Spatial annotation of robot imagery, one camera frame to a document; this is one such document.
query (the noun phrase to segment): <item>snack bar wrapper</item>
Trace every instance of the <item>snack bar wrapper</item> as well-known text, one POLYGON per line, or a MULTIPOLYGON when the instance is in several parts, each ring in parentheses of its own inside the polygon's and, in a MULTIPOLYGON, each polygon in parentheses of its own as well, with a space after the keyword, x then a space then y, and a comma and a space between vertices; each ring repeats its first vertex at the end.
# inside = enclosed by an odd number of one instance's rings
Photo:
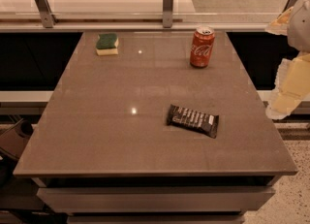
POLYGON ((219 115, 207 114, 171 105, 167 117, 167 124, 203 133, 215 139, 219 124, 219 115))

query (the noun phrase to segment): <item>can lid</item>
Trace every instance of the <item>can lid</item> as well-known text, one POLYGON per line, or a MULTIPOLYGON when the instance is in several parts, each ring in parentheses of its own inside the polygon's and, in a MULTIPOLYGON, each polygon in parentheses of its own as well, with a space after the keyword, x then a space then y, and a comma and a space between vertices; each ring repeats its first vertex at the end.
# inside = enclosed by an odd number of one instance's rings
POLYGON ((214 33, 214 30, 209 26, 200 26, 197 28, 197 32, 203 35, 210 35, 214 33))

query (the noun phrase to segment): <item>can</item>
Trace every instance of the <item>can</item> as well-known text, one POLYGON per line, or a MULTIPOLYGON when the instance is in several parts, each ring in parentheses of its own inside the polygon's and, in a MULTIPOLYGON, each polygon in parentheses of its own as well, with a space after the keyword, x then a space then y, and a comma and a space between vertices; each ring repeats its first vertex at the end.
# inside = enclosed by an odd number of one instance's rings
POLYGON ((207 67, 213 49, 214 39, 215 34, 213 28, 201 26, 196 29, 190 57, 192 66, 198 68, 207 67))

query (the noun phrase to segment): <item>drawer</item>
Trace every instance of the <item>drawer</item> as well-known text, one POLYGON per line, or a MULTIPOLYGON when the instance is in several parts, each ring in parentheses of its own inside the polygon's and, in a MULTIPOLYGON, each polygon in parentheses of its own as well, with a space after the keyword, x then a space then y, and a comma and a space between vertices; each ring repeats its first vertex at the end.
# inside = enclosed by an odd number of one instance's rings
POLYGON ((41 188, 55 212, 244 212, 257 210, 271 187, 41 188))
POLYGON ((240 224, 244 217, 240 215, 179 215, 179 216, 73 216, 68 224, 240 224))

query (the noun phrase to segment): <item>sponge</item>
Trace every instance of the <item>sponge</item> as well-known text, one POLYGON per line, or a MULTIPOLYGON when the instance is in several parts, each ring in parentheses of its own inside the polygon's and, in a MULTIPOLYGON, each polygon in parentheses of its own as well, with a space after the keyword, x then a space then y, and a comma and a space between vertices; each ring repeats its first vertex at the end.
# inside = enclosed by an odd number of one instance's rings
POLYGON ((99 34, 96 44, 97 54, 102 55, 114 55, 118 54, 118 38, 115 33, 99 34))

